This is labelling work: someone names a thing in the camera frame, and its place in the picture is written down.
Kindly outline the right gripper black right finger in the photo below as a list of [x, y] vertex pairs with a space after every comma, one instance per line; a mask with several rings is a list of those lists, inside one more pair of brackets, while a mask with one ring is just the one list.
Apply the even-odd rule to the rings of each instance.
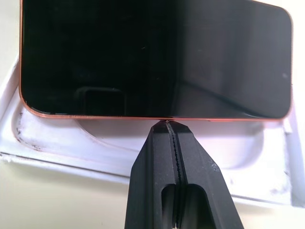
[[219, 166], [189, 127], [169, 122], [179, 178], [176, 226], [179, 229], [242, 229]]

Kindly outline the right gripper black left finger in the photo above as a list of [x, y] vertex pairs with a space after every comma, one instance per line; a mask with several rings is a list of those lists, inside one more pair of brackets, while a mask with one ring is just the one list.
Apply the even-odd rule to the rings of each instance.
[[175, 167], [171, 135], [165, 121], [153, 125], [132, 166], [126, 229], [172, 229]]

